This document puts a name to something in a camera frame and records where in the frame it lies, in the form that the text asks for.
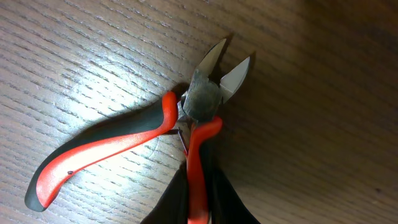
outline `rubber grip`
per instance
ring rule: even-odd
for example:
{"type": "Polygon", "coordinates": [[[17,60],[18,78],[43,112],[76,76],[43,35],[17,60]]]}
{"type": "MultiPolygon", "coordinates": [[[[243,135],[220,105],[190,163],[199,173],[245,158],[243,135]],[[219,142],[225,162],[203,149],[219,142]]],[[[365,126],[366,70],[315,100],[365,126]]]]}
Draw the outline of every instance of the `rubber grip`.
{"type": "Polygon", "coordinates": [[[214,119],[193,130],[187,157],[189,192],[188,224],[207,224],[209,220],[205,175],[200,159],[200,147],[204,141],[216,136],[223,125],[221,118],[214,119]]]}
{"type": "Polygon", "coordinates": [[[73,138],[51,153],[36,170],[25,195],[26,206],[43,212],[63,183],[78,171],[167,132],[174,127],[177,117],[177,98],[170,91],[137,115],[73,138]]]}

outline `tabletop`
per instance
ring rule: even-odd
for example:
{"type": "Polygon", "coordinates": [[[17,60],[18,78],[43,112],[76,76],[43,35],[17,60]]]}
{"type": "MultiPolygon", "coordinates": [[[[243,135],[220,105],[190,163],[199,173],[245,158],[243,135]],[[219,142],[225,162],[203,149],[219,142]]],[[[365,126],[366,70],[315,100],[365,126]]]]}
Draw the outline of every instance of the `tabletop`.
{"type": "Polygon", "coordinates": [[[87,167],[42,212],[40,163],[82,129],[189,83],[223,37],[252,72],[215,154],[261,223],[398,223],[394,0],[2,0],[0,222],[139,223],[185,160],[160,136],[87,167]]]}

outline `wire cutter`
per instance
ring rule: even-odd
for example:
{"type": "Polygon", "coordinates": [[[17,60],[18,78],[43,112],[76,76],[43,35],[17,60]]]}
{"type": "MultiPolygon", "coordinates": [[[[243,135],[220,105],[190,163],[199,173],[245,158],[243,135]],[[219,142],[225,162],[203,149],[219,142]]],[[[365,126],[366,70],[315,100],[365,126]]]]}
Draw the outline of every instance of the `wire cutter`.
{"type": "Polygon", "coordinates": [[[222,127],[221,118],[215,115],[219,105],[236,93],[253,62],[250,56],[221,77],[219,64],[230,40],[223,39],[208,51],[179,100],[169,91],[144,111],[88,129],[51,153],[30,181],[26,206],[43,212],[63,183],[80,170],[169,133],[177,120],[188,120],[192,130],[185,150],[187,162],[143,223],[200,224],[208,223],[210,216],[212,223],[258,223],[213,165],[208,142],[222,127]]]}

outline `wood grain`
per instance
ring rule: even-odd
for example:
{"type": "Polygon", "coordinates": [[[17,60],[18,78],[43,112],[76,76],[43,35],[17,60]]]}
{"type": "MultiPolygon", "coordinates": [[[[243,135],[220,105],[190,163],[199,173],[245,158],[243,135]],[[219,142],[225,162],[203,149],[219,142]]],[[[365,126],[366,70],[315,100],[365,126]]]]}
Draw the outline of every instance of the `wood grain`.
{"type": "Polygon", "coordinates": [[[398,222],[398,4],[391,0],[3,0],[0,222],[139,223],[184,160],[176,136],[77,173],[43,213],[35,169],[99,121],[221,64],[254,71],[220,108],[220,164],[261,223],[398,222]]]}

